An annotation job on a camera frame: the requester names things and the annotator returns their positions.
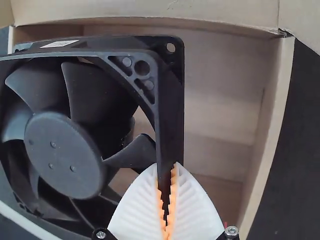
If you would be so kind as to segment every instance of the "fan label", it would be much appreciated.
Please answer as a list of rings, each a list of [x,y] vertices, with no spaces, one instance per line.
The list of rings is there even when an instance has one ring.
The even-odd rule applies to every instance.
[[[69,44],[73,44],[75,42],[78,42],[79,40],[67,40],[67,41],[54,41],[54,42],[51,42],[47,45],[44,45],[44,46],[41,46],[40,48],[41,49],[44,49],[44,48],[59,48],[59,47],[64,47],[64,46],[67,46]]]

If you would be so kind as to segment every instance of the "box flap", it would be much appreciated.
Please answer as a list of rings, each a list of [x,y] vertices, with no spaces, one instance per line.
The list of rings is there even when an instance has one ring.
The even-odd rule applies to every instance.
[[[279,0],[11,0],[15,25],[98,17],[177,18],[278,28]]]
[[[280,0],[279,28],[320,54],[320,1]]]
[[[14,15],[10,0],[1,0],[0,4],[0,28],[3,28],[14,23]]]

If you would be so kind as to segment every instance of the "cardboard box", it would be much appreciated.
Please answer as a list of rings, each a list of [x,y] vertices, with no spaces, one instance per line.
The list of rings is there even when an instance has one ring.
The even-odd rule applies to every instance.
[[[312,0],[2,0],[17,43],[101,34],[168,34],[185,44],[185,167],[245,240],[277,147],[295,39],[320,53]],[[141,110],[136,133],[153,136]],[[134,174],[118,174],[124,191]]]

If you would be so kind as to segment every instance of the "fan hub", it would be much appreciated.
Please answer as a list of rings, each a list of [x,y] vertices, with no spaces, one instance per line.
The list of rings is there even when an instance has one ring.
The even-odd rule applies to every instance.
[[[24,144],[39,175],[55,190],[74,199],[100,193],[105,170],[89,134],[65,115],[43,112],[26,125]]]

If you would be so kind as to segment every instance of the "fan mounting hole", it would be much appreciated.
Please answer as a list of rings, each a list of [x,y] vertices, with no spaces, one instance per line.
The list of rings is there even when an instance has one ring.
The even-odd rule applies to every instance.
[[[150,66],[146,61],[140,60],[134,64],[134,70],[140,76],[146,76],[150,73]]]
[[[176,46],[173,43],[168,42],[166,44],[166,49],[168,50],[169,53],[173,54],[176,51]]]

